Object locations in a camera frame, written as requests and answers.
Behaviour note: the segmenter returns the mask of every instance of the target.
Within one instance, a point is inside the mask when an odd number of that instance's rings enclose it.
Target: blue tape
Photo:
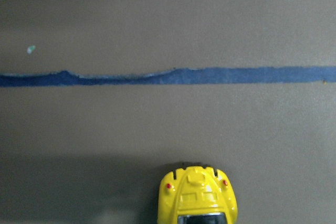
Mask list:
[[[61,71],[46,74],[0,74],[0,87],[137,85],[137,84],[230,84],[336,82],[336,67],[180,68],[165,72],[83,76]]]

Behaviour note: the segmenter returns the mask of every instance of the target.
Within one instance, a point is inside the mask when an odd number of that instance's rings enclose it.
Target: small debris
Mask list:
[[[32,45],[27,48],[27,53],[31,54],[35,50],[36,46]]]

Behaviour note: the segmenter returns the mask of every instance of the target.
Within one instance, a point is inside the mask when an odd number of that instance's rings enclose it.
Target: gray floor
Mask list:
[[[336,0],[0,0],[0,10],[0,72],[335,65]],[[228,174],[238,223],[334,223],[335,87],[1,88],[0,223],[155,223],[160,179],[181,162]]]

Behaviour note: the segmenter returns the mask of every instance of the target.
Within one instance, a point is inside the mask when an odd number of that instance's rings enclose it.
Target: toy car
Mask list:
[[[158,224],[234,224],[237,215],[233,188],[221,170],[179,168],[161,181]]]

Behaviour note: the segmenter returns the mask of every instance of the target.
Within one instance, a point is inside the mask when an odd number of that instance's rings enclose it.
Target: black windshield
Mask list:
[[[227,224],[225,214],[179,216],[178,224]]]

